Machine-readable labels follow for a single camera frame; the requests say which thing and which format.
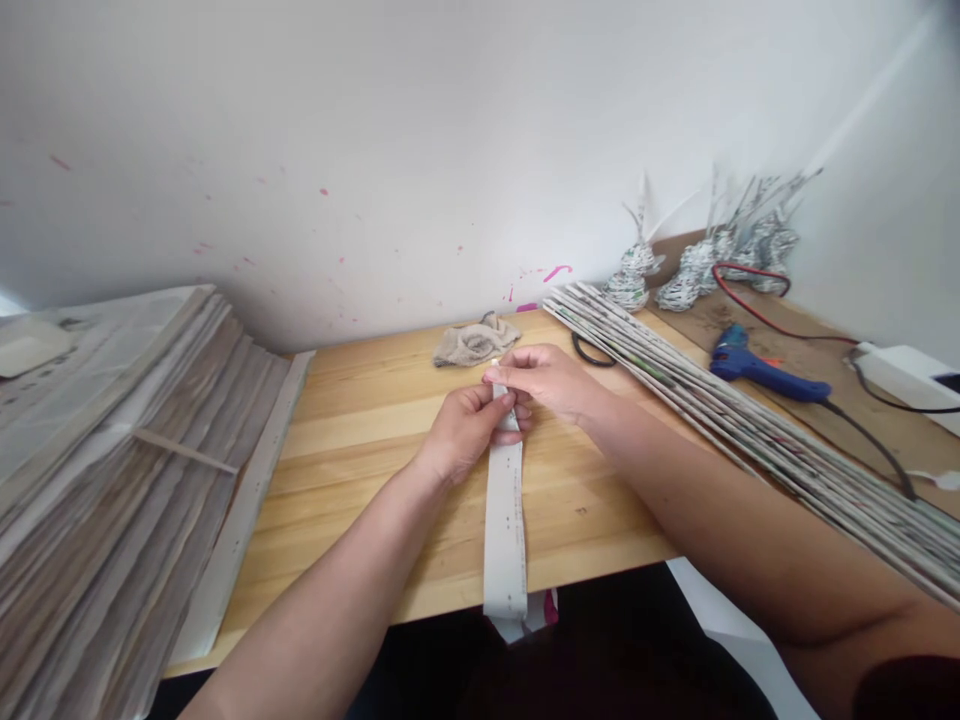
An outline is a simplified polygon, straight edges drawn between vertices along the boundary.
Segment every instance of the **person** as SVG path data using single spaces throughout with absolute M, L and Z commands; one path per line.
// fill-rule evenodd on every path
M 489 443 L 531 430 L 531 400 L 587 433 L 677 550 L 767 633 L 822 718 L 960 717 L 960 618 L 872 554 L 555 346 L 517 348 L 483 382 L 446 397 L 415 457 L 254 623 L 182 718 L 342 717 L 448 491 Z M 494 400 L 490 383 L 510 392 Z M 497 430 L 511 408 L 520 432 Z

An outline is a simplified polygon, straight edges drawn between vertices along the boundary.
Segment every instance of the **wooden desk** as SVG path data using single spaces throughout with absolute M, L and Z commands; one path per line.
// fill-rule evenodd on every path
M 641 311 L 638 317 L 697 362 L 706 362 L 703 350 L 652 313 Z M 555 343 L 573 354 L 569 331 L 545 311 L 509 319 L 523 332 L 520 345 Z M 413 456 L 444 396 L 480 381 L 486 366 L 433 367 L 441 333 L 435 328 L 317 351 L 216 645 L 206 657 L 170 668 L 168 676 L 218 665 Z M 584 367 L 618 395 L 708 447 L 623 368 Z M 535 408 L 535 417 L 523 463 L 530 592 L 677 556 L 649 511 L 582 431 L 543 408 Z M 728 461 L 718 454 L 717 462 Z M 482 604 L 486 484 L 484 457 L 451 493 L 410 576 L 396 622 Z

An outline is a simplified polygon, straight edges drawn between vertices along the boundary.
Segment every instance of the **cloth rag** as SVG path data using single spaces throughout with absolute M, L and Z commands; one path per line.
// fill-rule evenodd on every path
M 479 365 L 503 355 L 519 339 L 520 331 L 491 311 L 474 325 L 447 328 L 433 351 L 433 364 L 436 367 Z

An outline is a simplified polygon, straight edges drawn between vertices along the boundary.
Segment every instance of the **paper strip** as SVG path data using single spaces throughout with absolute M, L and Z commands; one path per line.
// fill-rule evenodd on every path
M 207 569 L 190 601 L 170 665 L 203 657 L 213 649 L 313 355 L 313 352 L 300 353 L 290 364 L 277 401 L 247 463 Z
M 198 452 L 193 448 L 188 448 L 186 445 L 175 443 L 173 440 L 167 440 L 167 438 L 163 437 L 162 435 L 157 435 L 157 433 L 153 432 L 152 430 L 147 430 L 146 428 L 123 427 L 122 425 L 113 425 L 111 426 L 111 430 L 113 429 L 126 430 L 138 440 L 143 440 L 151 445 L 161 447 L 164 450 L 175 452 L 177 455 L 182 455 L 185 458 L 196 460 L 204 465 L 215 467 L 217 470 L 223 470 L 231 475 L 236 475 L 238 472 L 240 472 L 240 468 L 230 467 L 226 463 L 222 463 L 219 460 L 214 460 L 212 457 L 204 455 L 202 452 Z
M 502 385 L 493 386 L 495 399 L 506 392 Z M 499 429 L 520 429 L 513 410 Z M 483 541 L 483 614 L 490 617 L 522 620 L 527 616 L 522 464 L 522 442 L 491 446 Z

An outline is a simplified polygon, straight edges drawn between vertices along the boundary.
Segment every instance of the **white wall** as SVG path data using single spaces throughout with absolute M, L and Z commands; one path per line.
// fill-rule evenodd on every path
M 212 280 L 282 350 L 507 311 L 615 268 L 642 167 L 804 165 L 928 6 L 0 0 L 0 287 Z
M 907 35 L 844 129 L 797 213 L 792 297 L 856 337 L 960 368 L 956 3 Z

